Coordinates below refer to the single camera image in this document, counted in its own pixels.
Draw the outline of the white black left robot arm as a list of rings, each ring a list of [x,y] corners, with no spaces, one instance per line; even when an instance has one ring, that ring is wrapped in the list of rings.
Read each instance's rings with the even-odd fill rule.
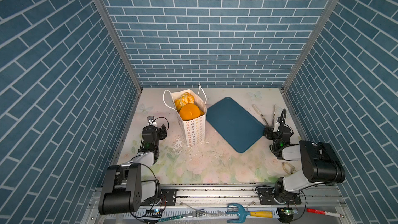
[[[98,204],[100,215],[133,213],[146,200],[156,201],[161,195],[157,178],[142,179],[142,169],[151,169],[159,157],[159,144],[166,139],[168,128],[148,125],[143,128],[142,142],[129,162],[109,166],[106,170]]]

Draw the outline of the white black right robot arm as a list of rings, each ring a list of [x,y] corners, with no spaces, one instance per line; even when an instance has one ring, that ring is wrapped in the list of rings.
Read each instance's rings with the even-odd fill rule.
[[[287,126],[277,129],[265,127],[263,135],[272,140],[271,152],[284,162],[298,161],[301,169],[288,176],[280,177],[274,187],[261,186],[255,189],[262,205],[266,204],[300,204],[303,190],[319,185],[343,183],[345,170],[329,143],[299,141],[290,142],[292,131]]]

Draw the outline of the small orange bread wedge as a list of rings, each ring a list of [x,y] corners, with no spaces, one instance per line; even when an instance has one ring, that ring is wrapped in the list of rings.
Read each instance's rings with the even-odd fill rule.
[[[181,108],[182,108],[182,105],[181,105],[181,103],[180,103],[180,99],[176,99],[176,100],[174,101],[174,104],[175,104],[175,107],[176,107],[177,112],[179,112],[179,111],[181,110]]]

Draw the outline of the white paper bag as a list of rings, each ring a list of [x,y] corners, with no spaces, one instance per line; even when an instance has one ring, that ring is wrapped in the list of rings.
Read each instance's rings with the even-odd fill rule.
[[[192,147],[197,144],[201,144],[205,141],[205,122],[206,122],[206,114],[207,114],[207,96],[201,85],[198,85],[198,92],[195,93],[191,89],[179,91],[179,92],[170,92],[170,90],[165,90],[163,92],[163,103],[166,107],[170,108],[176,113],[178,123],[184,133],[184,139],[186,141],[187,147]],[[180,118],[179,112],[177,112],[174,101],[179,99],[181,95],[185,92],[190,93],[195,98],[195,105],[197,105],[201,111],[204,112],[204,115],[196,118],[194,120],[183,121]]]

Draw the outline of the knotted yellow bread roll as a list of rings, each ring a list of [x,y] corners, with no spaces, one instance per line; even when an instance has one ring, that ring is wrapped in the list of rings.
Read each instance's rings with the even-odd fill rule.
[[[188,105],[188,104],[194,104],[195,103],[195,98],[190,93],[185,92],[179,98],[179,103],[180,103],[181,106],[185,106],[185,105]]]

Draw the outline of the large round orange cake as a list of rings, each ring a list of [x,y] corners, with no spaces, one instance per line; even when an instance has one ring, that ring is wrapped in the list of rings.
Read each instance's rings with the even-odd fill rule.
[[[187,104],[181,108],[179,115],[183,121],[189,121],[203,116],[204,112],[195,104]]]

